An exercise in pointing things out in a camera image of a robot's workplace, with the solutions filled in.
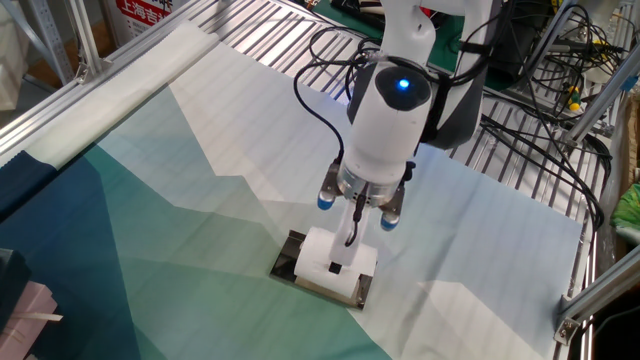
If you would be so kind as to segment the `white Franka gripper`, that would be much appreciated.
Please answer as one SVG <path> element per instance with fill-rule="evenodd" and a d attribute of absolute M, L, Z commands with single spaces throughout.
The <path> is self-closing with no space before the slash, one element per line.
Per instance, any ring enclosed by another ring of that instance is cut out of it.
<path fill-rule="evenodd" d="M 356 203 L 351 201 L 347 203 L 330 250 L 332 263 L 329 265 L 329 271 L 331 273 L 339 274 L 341 265 L 353 263 L 366 233 L 369 213 L 370 208 L 365 206 L 360 212 L 360 220 L 355 221 Z"/>

